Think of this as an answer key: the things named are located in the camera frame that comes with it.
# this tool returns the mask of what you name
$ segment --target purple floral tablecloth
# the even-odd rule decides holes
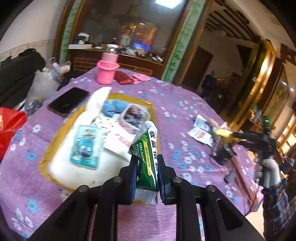
[[[134,73],[121,71],[128,75]],[[97,68],[94,68],[72,79],[28,118],[11,141],[0,164],[0,205],[9,227],[25,237],[29,237],[70,195],[39,171],[39,161],[65,121],[49,111],[47,104],[74,86],[90,93],[101,88],[102,85],[95,82],[97,72]],[[253,203],[253,209],[256,210],[258,200],[262,200],[263,195],[258,192],[258,199],[255,197],[258,186],[253,181],[254,166],[245,149],[241,146],[234,148],[237,157],[232,168],[236,178],[226,184],[223,178],[229,173],[227,167],[219,169],[215,166],[215,161],[210,157],[211,148],[187,134],[193,128],[197,113],[213,118],[218,124],[223,123],[203,99],[156,78],[139,85],[120,85],[114,81],[111,86],[112,93],[123,93],[153,104],[161,154],[166,165],[173,167],[178,176],[201,187],[214,184],[242,214],[246,214]],[[119,240],[175,240],[175,234],[175,206],[119,207]]]

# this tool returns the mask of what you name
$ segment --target red plastic bag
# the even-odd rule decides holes
[[[0,161],[3,159],[11,139],[26,120],[24,112],[0,107]]]

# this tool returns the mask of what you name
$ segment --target pink knitted basket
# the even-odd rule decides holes
[[[115,76],[115,70],[120,66],[119,64],[107,62],[100,60],[97,63],[98,66],[98,76],[96,81],[101,85],[112,84]]]

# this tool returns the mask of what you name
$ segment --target red smartphone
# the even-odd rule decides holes
[[[121,84],[126,85],[132,82],[131,78],[121,71],[115,72],[115,79]]]
[[[48,105],[48,109],[62,117],[67,117],[69,113],[88,95],[88,91],[73,87],[51,102]]]

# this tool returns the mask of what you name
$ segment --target doorway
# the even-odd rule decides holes
[[[201,83],[212,58],[213,55],[210,52],[206,51],[202,47],[198,47],[191,64],[188,67],[184,81],[181,83],[181,86],[184,89],[196,93],[197,88]]]

